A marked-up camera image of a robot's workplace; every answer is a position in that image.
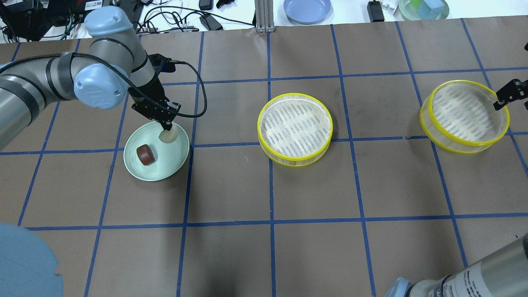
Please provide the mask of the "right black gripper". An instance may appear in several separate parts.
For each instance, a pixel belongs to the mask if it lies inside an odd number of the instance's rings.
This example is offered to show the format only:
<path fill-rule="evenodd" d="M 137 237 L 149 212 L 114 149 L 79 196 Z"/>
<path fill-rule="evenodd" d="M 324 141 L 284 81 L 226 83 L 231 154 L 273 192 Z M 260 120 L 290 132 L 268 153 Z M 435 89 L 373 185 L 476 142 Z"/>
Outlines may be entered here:
<path fill-rule="evenodd" d="M 496 92 L 497 101 L 493 103 L 496 111 L 503 108 L 504 104 L 513 103 L 516 100 L 527 98 L 528 82 L 512 79 Z"/>

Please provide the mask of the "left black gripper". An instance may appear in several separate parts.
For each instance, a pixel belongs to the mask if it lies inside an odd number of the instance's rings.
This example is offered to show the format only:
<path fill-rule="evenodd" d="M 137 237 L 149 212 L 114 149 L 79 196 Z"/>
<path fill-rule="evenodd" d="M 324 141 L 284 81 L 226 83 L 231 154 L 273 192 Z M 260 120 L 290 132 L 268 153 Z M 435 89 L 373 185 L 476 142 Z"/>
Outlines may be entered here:
<path fill-rule="evenodd" d="M 128 93 L 134 103 L 132 109 L 149 120 L 162 124 L 162 128 L 170 131 L 173 120 L 178 115 L 181 105 L 172 103 L 165 95 L 160 82 L 160 73 L 175 72 L 175 62 L 171 58 L 155 53 L 147 56 L 141 68 L 132 73 L 130 79 L 135 87 L 128 87 Z"/>

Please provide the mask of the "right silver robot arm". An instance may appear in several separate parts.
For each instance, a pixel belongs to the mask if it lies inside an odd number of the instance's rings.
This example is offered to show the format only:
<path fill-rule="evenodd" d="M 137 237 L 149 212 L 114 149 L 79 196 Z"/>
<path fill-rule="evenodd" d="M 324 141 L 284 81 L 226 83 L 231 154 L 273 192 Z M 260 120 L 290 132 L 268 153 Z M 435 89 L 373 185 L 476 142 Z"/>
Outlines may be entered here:
<path fill-rule="evenodd" d="M 445 151 L 476 154 L 507 132 L 507 104 L 527 100 L 527 82 L 513 79 L 497 92 L 469 80 L 436 87 L 422 105 L 420 124 L 427 137 Z M 526 297 L 527 236 L 439 280 L 411 283 L 396 279 L 387 297 Z"/>

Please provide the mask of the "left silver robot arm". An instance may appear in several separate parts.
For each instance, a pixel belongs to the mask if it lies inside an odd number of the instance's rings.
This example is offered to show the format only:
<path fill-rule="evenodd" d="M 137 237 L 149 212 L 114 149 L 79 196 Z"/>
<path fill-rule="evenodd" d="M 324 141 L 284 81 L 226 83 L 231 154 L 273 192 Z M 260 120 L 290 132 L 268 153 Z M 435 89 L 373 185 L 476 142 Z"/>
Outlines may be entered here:
<path fill-rule="evenodd" d="M 1 66 L 1 148 L 8 146 L 51 103 L 79 100 L 111 109 L 126 94 L 132 108 L 168 133 L 181 105 L 166 97 L 153 64 L 126 13 L 117 6 L 90 12 L 94 38 L 87 54 L 64 52 L 19 59 Z M 64 281 L 49 245 L 26 228 L 1 224 L 2 297 L 62 297 Z"/>

